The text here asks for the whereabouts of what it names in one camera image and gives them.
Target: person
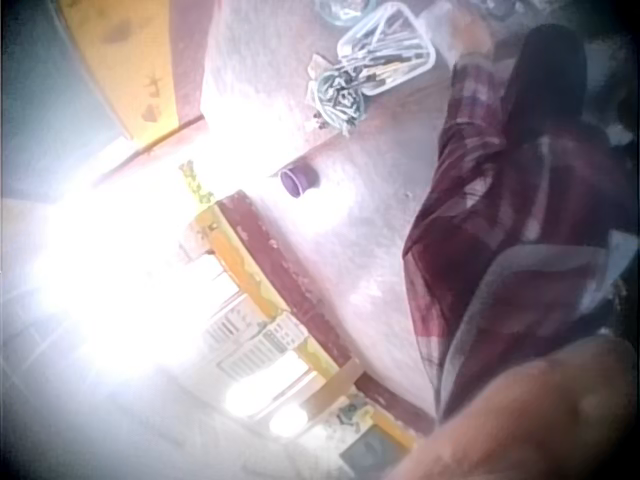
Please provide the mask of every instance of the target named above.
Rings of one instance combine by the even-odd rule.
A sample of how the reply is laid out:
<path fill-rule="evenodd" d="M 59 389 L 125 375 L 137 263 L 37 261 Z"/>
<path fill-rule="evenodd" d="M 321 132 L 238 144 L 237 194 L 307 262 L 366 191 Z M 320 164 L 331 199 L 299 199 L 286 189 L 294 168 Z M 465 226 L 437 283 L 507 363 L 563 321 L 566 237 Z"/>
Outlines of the person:
<path fill-rule="evenodd" d="M 438 162 L 403 252 L 442 428 L 392 478 L 467 478 L 416 473 L 416 466 L 437 472 L 429 463 L 437 458 L 488 475 L 473 478 L 494 478 L 495 462 L 482 472 L 473 466 L 507 446 L 505 468 L 520 462 L 524 470 L 495 478 L 554 478 L 544 475 L 549 465 L 558 475 L 576 471 L 576 458 L 620 434 L 614 417 L 623 424 L 632 416 L 606 412 L 627 405 L 630 390 L 622 362 L 607 360 L 624 344 L 596 337 L 607 318 L 594 312 L 636 254 L 634 197 L 606 135 L 581 119 L 587 60 L 575 33 L 533 29 L 503 90 L 484 21 L 455 7 L 448 31 L 441 44 L 453 73 Z M 589 403 L 594 392 L 607 399 Z M 591 407 L 597 426 L 576 419 Z M 556 445 L 556 435 L 569 443 Z M 548 461 L 527 442 L 546 449 Z"/>

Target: floor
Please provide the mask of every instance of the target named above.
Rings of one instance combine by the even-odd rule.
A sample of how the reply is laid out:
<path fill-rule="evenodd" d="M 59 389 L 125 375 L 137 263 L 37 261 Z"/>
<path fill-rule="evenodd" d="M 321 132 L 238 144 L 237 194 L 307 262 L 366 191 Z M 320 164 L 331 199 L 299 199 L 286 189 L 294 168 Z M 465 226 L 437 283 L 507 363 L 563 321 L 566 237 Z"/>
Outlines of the floor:
<path fill-rule="evenodd" d="M 430 413 L 401 251 L 435 166 L 448 95 L 448 72 L 438 68 L 424 92 L 428 111 L 409 108 L 381 120 L 392 125 L 372 118 L 351 138 L 338 136 L 309 152 L 305 161 L 317 170 L 320 188 L 294 199 L 271 177 L 246 189 L 271 234 L 318 285 L 367 371 Z"/>

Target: clear plastic container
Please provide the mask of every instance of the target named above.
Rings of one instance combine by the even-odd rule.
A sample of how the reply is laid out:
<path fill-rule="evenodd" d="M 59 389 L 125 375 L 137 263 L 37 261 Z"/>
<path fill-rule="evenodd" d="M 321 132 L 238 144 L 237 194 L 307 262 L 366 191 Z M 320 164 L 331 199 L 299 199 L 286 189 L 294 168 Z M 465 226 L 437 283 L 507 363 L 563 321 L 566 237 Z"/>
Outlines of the clear plastic container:
<path fill-rule="evenodd" d="M 338 57 L 345 61 L 367 49 L 387 46 L 394 49 L 407 42 L 410 44 L 408 48 L 424 52 L 424 59 L 417 62 L 416 68 L 393 78 L 381 87 L 362 88 L 365 95 L 377 95 L 430 70 L 436 62 L 436 51 L 427 30 L 420 25 L 405 4 L 385 3 L 362 19 L 338 42 Z"/>

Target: table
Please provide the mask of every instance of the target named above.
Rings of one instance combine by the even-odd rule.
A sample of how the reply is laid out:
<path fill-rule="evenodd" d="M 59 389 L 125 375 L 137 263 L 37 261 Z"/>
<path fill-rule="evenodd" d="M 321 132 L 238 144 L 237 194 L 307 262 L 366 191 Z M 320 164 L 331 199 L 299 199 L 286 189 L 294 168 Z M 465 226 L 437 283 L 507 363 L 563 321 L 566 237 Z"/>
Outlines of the table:
<path fill-rule="evenodd" d="M 419 13 L 431 2 L 407 3 Z M 210 176 L 225 179 L 214 193 L 231 193 L 229 183 L 241 186 L 248 175 L 270 175 L 337 133 L 305 128 L 315 112 L 305 103 L 307 66 L 314 53 L 337 61 L 336 44 L 347 31 L 324 20 L 313 0 L 222 2 L 209 33 L 201 101 L 216 144 Z M 370 117 L 402 109 L 401 96 L 376 97 Z"/>

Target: plaid shirt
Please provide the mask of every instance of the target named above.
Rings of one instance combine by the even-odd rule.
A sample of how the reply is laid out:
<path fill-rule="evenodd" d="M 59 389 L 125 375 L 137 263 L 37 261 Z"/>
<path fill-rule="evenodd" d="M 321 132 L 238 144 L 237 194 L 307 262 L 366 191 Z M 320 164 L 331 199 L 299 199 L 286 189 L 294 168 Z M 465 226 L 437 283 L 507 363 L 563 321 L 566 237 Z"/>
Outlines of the plaid shirt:
<path fill-rule="evenodd" d="M 512 148 L 492 65 L 454 68 L 431 191 L 403 257 L 418 347 L 445 419 L 502 370 L 595 333 L 633 258 L 633 195 L 606 137 L 550 126 Z"/>

